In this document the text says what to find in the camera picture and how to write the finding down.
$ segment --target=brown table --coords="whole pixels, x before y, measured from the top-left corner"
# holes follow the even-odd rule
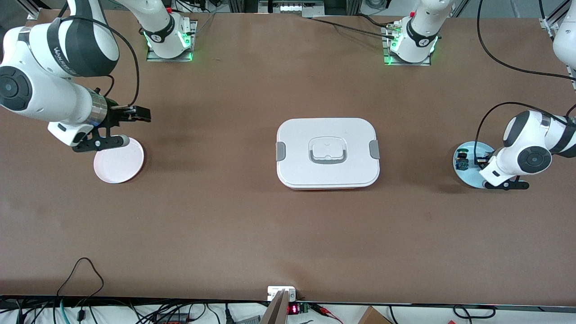
[[[263,299],[267,285],[290,284],[307,300],[576,306],[575,161],[555,157],[527,178],[528,191],[469,189],[453,175],[453,149],[473,140],[492,106],[517,100],[563,114],[575,98],[566,80],[492,61],[474,20],[447,20],[432,66],[393,67],[377,37],[277,14],[217,14],[193,62],[150,63],[136,19],[107,17],[138,51],[137,103],[153,122],[116,132],[144,144],[146,165],[106,184],[92,153],[0,110],[2,294],[54,294],[87,256],[108,296]],[[332,19],[376,31],[359,17]],[[566,72],[536,20],[482,28],[505,62]],[[111,98],[127,102],[134,67],[120,47]],[[500,146],[520,111],[495,111],[480,139]],[[278,180],[278,126],[326,116],[374,125],[374,185],[310,192]],[[64,293],[97,286],[84,264]]]

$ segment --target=white storage box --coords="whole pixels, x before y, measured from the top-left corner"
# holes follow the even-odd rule
[[[370,186],[380,174],[376,131],[361,118],[285,121],[276,135],[276,171],[292,189]]]

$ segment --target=blue cable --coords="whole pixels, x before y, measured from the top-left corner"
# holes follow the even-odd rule
[[[64,300],[60,301],[60,312],[62,313],[62,317],[64,317],[64,321],[66,322],[66,324],[70,324],[70,321],[68,321],[68,317],[66,316],[66,313],[64,312]]]

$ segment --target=white plastic lid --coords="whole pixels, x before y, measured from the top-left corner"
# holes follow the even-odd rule
[[[132,179],[144,164],[144,149],[140,143],[129,138],[128,145],[121,148],[101,150],[94,157],[94,172],[102,181],[122,183]]]
[[[276,136],[276,171],[292,189],[366,187],[380,174],[374,127],[361,118],[285,121]]]

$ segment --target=light blue plate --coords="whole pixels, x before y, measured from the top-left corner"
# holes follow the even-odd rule
[[[468,150],[469,166],[468,169],[465,171],[456,170],[456,157],[458,156],[459,149]],[[458,178],[460,178],[460,180],[462,180],[464,183],[474,188],[484,189],[484,186],[482,184],[484,183],[485,180],[479,173],[480,167],[474,164],[473,152],[474,152],[474,141],[466,142],[458,146],[456,151],[454,151],[454,156],[452,157],[452,167],[454,168],[454,171],[456,172]],[[484,157],[486,153],[492,153],[492,152],[494,152],[494,149],[488,146],[487,144],[478,142],[478,144],[476,145],[476,157]]]

